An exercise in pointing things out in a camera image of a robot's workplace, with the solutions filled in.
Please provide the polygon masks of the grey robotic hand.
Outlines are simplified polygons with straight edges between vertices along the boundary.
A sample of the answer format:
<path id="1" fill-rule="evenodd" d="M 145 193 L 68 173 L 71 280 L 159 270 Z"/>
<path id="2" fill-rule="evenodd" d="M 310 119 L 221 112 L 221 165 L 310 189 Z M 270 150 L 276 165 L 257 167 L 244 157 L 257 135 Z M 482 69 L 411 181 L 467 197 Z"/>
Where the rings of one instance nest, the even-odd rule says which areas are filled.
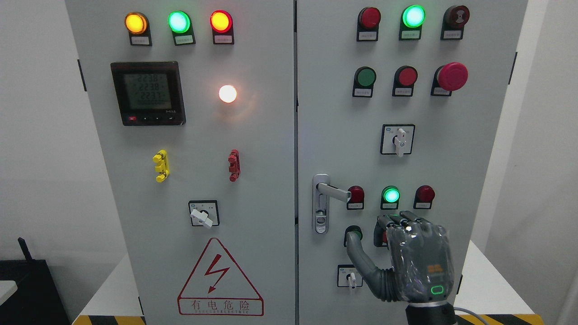
<path id="1" fill-rule="evenodd" d="M 454 284 L 447 230 L 409 210 L 378 216 L 376 223 L 385 229 L 391 268 L 377 267 L 353 232 L 346 247 L 372 294 L 387 302 L 447 301 Z"/>

